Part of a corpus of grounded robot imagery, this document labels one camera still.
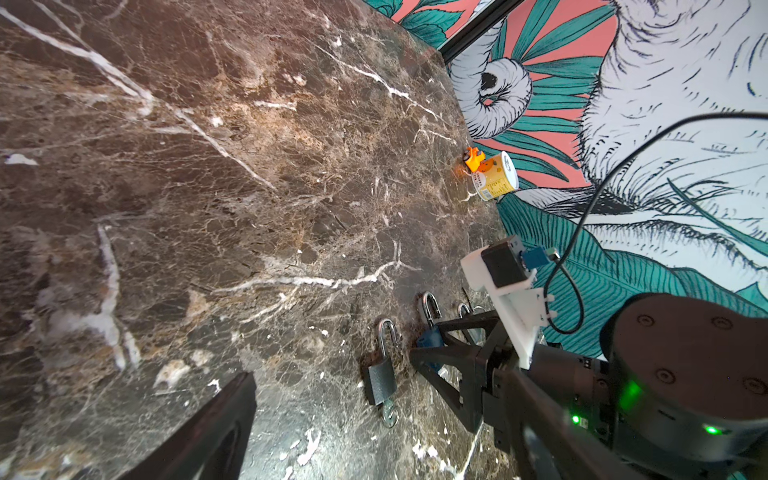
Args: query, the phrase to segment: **marble table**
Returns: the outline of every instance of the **marble table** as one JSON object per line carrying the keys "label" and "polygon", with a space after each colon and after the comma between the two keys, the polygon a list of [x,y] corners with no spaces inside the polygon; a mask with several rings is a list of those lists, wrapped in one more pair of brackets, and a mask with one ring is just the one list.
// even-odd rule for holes
{"label": "marble table", "polygon": [[436,51],[360,0],[2,5],[0,478],[114,478],[244,370],[242,478],[513,475],[407,361],[504,236]]}

